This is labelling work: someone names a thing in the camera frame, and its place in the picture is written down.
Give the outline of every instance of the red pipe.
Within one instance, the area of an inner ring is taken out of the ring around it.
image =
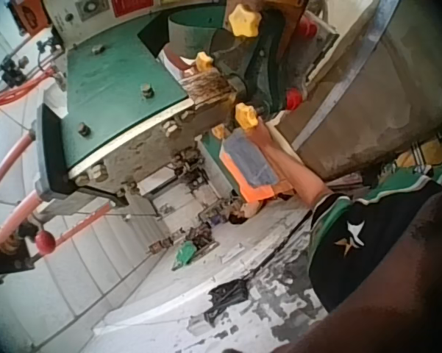
[[[39,197],[38,192],[34,190],[15,207],[12,214],[8,216],[4,224],[0,227],[0,245],[16,231],[21,222],[23,222],[41,202],[43,202],[43,200]]]
[[[72,238],[76,233],[80,232],[84,228],[88,227],[90,224],[92,224],[97,219],[101,218],[102,216],[106,215],[111,210],[110,203],[106,203],[103,206],[101,206],[99,209],[97,209],[94,213],[89,215],[86,219],[83,221],[77,223],[74,228],[69,229],[67,232],[63,233],[59,239],[56,240],[56,248],[62,244],[64,241]]]
[[[32,141],[35,140],[35,133],[33,131],[28,131],[27,134],[23,135],[17,143],[8,151],[5,158],[0,163],[0,182],[5,177],[5,174],[10,170],[12,165],[16,160],[24,153],[24,151],[31,145]]]

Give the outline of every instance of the concrete floor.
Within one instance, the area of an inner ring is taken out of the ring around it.
[[[298,338],[313,322],[326,315],[307,277],[308,222],[250,282],[248,301],[228,308],[217,319],[215,327],[206,323],[194,326],[192,317],[210,307],[209,289],[238,278],[239,271],[246,273],[247,268],[255,267],[305,213],[306,209],[298,202],[290,200],[269,205],[262,214],[242,226],[219,227],[215,237],[220,243],[224,242],[224,246],[182,271],[168,272],[173,256],[167,253],[128,305],[107,315],[100,323],[95,329],[95,338],[84,352],[194,353],[222,352],[227,348],[270,352]],[[234,246],[239,241],[246,250],[221,264],[220,257],[229,252],[228,244]],[[167,306],[165,301],[165,309],[161,304],[147,308],[145,314],[136,313],[136,309],[142,308],[137,303],[155,303],[156,297],[163,302],[162,295],[157,295],[161,293],[171,305]]]

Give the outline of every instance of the green object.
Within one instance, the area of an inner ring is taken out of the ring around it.
[[[203,134],[201,142],[203,146],[206,148],[207,153],[214,159],[215,164],[221,169],[222,174],[227,178],[227,181],[235,190],[235,192],[240,196],[240,188],[238,187],[238,183],[226,166],[222,163],[221,158],[219,157],[219,153],[221,152],[221,140],[213,136],[211,131]]]
[[[195,59],[209,52],[215,31],[222,28],[226,7],[209,5],[177,11],[168,18],[170,48],[180,57]]]
[[[174,269],[186,266],[194,254],[196,253],[196,247],[192,241],[185,241],[177,252],[177,258],[175,260]]]
[[[159,14],[145,15],[99,33],[68,55],[68,115],[63,144],[68,168],[153,115],[186,99],[187,93],[143,45],[138,33]],[[101,54],[92,48],[103,45]],[[144,98],[150,84],[154,96]],[[79,124],[91,132],[79,134]]]

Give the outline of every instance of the forearm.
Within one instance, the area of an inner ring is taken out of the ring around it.
[[[280,148],[274,145],[266,145],[260,147],[260,149],[266,157],[277,165],[301,200],[309,208],[313,208],[324,195],[332,193],[313,171],[294,160]]]

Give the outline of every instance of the person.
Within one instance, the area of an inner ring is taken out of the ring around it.
[[[442,351],[442,170],[400,168],[351,200],[281,150],[263,122],[247,135],[313,210],[308,273],[329,312],[275,352]]]

